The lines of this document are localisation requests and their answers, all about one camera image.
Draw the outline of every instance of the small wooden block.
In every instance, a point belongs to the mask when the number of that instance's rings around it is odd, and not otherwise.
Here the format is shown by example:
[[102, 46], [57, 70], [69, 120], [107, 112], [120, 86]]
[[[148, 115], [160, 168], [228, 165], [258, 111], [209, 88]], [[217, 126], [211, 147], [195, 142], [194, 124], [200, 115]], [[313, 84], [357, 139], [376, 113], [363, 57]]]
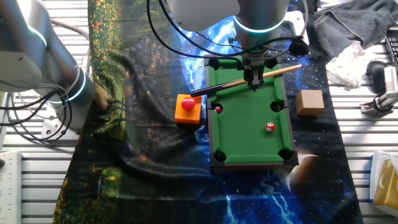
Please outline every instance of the small wooden block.
[[194, 97], [195, 107], [190, 110], [184, 110], [181, 102], [185, 98], [191, 98], [190, 95], [178, 94], [177, 103], [175, 105], [175, 122], [180, 124], [199, 124], [200, 123], [200, 111], [201, 111], [201, 96]]
[[318, 116], [324, 109], [321, 90], [302, 90], [296, 97], [298, 116]]

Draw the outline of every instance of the green felt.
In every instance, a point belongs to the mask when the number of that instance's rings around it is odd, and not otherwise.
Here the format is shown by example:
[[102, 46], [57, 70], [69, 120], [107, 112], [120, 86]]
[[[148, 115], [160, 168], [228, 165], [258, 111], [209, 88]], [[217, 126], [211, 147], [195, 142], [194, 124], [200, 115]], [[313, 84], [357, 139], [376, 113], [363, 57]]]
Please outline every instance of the green felt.
[[[209, 67], [210, 86], [227, 83], [243, 77], [227, 60], [220, 60], [221, 67], [214, 71]], [[225, 162], [283, 162], [278, 155], [282, 149], [292, 151], [289, 121], [286, 110], [276, 113], [271, 103], [284, 99], [282, 77], [271, 77], [253, 92], [247, 85], [219, 91], [212, 96], [212, 104], [221, 104], [223, 112], [211, 112], [213, 151], [222, 151]], [[268, 133], [266, 124], [275, 124], [275, 131]]]

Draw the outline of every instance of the cardboard box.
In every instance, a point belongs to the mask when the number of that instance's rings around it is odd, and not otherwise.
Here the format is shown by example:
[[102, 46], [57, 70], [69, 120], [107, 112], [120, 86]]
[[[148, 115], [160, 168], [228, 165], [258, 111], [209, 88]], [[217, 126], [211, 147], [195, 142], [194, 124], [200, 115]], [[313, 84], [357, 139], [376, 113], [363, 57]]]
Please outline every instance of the cardboard box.
[[317, 116], [324, 109], [321, 90], [302, 90], [296, 97], [296, 112], [299, 116]]
[[398, 217], [398, 175], [394, 168], [395, 158], [384, 161], [374, 195], [373, 206]]

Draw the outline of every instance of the computer mouse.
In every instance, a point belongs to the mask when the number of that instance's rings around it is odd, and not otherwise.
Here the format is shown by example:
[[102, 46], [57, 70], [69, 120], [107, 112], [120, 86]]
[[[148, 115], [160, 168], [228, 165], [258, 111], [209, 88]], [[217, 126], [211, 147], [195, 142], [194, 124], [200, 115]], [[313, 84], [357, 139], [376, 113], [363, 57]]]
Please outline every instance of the computer mouse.
[[386, 93], [386, 78], [384, 77], [384, 68], [388, 65], [380, 61], [372, 61], [368, 64], [366, 75], [369, 75], [371, 79], [371, 85], [373, 91], [376, 94]]

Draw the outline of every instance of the billiard ball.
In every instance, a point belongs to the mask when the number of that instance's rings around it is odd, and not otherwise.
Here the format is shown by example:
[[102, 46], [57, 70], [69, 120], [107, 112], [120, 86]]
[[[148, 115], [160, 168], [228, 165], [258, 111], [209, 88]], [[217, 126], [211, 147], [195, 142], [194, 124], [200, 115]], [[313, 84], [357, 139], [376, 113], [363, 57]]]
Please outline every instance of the billiard ball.
[[214, 111], [215, 111], [217, 114], [220, 114], [221, 112], [223, 112], [223, 109], [222, 109], [220, 106], [216, 106], [216, 107], [214, 108]]
[[272, 122], [268, 123], [268, 124], [266, 125], [266, 130], [267, 130], [268, 132], [273, 132], [273, 131], [275, 130], [275, 125], [274, 125], [274, 123], [272, 123]]

